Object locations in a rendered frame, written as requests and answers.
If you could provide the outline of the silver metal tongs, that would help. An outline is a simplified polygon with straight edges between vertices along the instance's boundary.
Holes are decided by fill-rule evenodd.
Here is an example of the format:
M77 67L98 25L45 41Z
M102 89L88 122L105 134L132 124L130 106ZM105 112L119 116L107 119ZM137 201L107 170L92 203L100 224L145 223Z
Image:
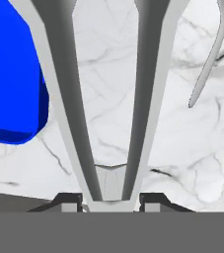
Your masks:
M189 0L134 0L139 12L131 139L121 199L106 201L84 115L72 14L77 0L8 0L31 30L63 141L78 183L95 212L132 212L161 111L178 20Z

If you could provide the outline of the silver metal spoon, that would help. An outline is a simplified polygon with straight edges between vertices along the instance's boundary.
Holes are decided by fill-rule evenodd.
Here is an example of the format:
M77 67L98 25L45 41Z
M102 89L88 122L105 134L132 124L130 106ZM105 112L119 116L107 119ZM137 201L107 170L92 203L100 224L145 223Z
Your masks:
M201 92L206 84L206 81L209 77L213 64L217 58L217 55L219 53L219 50L224 40L224 0L217 0L217 5L218 5L219 13L220 13L220 23L219 23L218 32L216 35L215 42L212 46L212 49L203 65L203 68L196 80L196 83L194 85L190 98L188 100L188 106L190 108L192 108L195 105L199 96L201 95Z

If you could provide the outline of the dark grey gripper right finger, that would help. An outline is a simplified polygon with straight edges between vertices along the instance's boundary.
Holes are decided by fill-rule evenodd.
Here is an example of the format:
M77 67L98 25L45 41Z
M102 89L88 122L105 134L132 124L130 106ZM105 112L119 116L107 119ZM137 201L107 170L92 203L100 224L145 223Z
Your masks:
M190 209L172 203L163 193L141 193L139 203L141 212L191 212Z

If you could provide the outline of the blue tray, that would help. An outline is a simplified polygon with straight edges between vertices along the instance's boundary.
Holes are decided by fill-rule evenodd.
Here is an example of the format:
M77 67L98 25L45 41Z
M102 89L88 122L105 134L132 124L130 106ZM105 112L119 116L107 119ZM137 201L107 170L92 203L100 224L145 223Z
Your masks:
M49 95L26 21L0 0L0 143L23 144L48 120Z

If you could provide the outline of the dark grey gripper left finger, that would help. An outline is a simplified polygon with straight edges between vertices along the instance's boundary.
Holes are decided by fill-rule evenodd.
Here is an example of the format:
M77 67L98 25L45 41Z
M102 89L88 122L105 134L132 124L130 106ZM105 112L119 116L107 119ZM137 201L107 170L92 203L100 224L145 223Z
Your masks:
M82 202L81 193L59 193L49 204L34 208L31 212L82 212Z

